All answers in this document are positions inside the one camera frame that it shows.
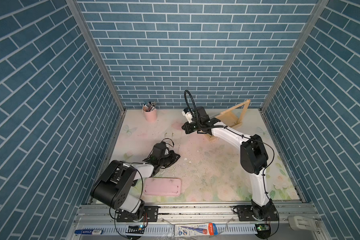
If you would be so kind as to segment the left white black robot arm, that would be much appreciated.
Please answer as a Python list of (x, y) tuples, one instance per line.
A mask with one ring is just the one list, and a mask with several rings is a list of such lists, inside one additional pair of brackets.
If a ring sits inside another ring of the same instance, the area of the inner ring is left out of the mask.
[(180, 155), (170, 149), (174, 146), (172, 139), (164, 138), (141, 163), (111, 161), (94, 183), (91, 197), (119, 213), (126, 213), (131, 221), (141, 220), (145, 216), (145, 203), (141, 196), (131, 195), (130, 189), (138, 180), (152, 178), (175, 164)]

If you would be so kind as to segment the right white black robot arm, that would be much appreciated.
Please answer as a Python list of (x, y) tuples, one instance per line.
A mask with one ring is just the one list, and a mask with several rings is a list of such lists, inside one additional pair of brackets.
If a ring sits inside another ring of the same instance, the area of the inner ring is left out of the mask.
[(268, 153), (259, 135), (246, 135), (217, 118), (210, 118), (203, 107), (197, 107), (190, 91), (184, 91), (187, 107), (182, 114), (187, 121), (182, 126), (186, 134), (196, 132), (217, 137), (236, 147), (240, 152), (240, 164), (249, 174), (252, 186), (252, 213), (256, 220), (264, 220), (273, 212), (274, 204), (269, 196), (266, 183)]

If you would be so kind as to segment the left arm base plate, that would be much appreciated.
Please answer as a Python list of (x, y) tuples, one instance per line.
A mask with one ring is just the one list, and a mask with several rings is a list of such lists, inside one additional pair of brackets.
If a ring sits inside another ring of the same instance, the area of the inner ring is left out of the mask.
[(157, 222), (158, 214), (158, 206), (140, 206), (135, 213), (119, 209), (117, 211), (116, 221), (118, 223)]

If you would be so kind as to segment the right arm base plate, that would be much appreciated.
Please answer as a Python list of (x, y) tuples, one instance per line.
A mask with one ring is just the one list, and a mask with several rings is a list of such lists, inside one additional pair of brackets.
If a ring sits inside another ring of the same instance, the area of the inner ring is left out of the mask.
[(234, 214), (238, 215), (240, 222), (250, 221), (278, 221), (279, 215), (277, 209), (272, 203), (263, 207), (258, 205), (237, 205), (232, 208)]

